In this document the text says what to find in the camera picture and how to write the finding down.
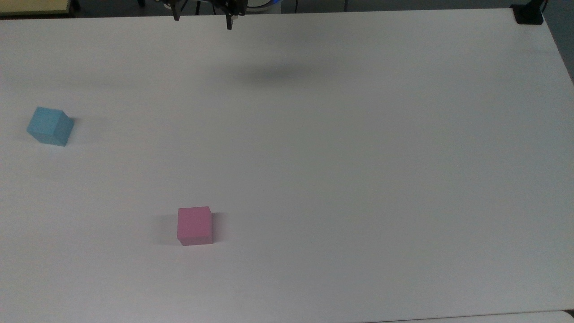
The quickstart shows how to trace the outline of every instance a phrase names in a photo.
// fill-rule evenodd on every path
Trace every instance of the table surface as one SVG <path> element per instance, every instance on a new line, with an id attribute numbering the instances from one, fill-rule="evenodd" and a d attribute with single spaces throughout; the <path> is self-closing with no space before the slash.
<path id="1" fill-rule="evenodd" d="M 0 107 L 5 322 L 574 307 L 574 87 L 510 9 L 0 21 Z"/>
<path id="2" fill-rule="evenodd" d="M 0 0 L 0 16 L 68 13 L 70 0 Z"/>
<path id="3" fill-rule="evenodd" d="M 420 323 L 421 321 L 403 321 Z M 574 318 L 565 312 L 521 313 L 506 315 L 435 318 L 423 323 L 573 323 Z"/>

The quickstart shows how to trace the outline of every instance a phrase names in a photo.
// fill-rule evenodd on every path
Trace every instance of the blue cube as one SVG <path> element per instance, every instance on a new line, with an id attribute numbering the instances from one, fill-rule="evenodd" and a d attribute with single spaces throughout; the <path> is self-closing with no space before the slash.
<path id="1" fill-rule="evenodd" d="M 62 110 L 37 107 L 26 131 L 43 144 L 66 146 L 73 120 Z"/>

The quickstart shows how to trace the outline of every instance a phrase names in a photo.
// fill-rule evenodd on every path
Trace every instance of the foam block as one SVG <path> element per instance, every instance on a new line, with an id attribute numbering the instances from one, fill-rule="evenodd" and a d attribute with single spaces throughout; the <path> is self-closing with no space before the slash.
<path id="1" fill-rule="evenodd" d="M 179 209 L 177 239 L 182 245 L 213 243 L 211 210 L 208 206 Z"/>
<path id="2" fill-rule="evenodd" d="M 43 144 L 66 146 L 72 128 L 73 120 L 62 110 L 37 107 L 26 131 Z"/>

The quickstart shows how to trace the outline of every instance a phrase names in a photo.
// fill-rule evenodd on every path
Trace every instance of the pink cube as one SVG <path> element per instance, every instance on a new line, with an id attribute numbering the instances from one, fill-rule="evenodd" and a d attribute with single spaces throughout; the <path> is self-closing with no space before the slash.
<path id="1" fill-rule="evenodd" d="M 182 245 L 213 243 L 208 206 L 186 207 L 177 212 L 177 239 Z"/>

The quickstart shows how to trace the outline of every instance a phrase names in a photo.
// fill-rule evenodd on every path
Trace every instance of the yellow surface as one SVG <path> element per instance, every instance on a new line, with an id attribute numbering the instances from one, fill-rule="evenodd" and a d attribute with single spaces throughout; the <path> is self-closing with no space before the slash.
<path id="1" fill-rule="evenodd" d="M 0 16 L 68 13 L 70 0 L 0 0 Z"/>

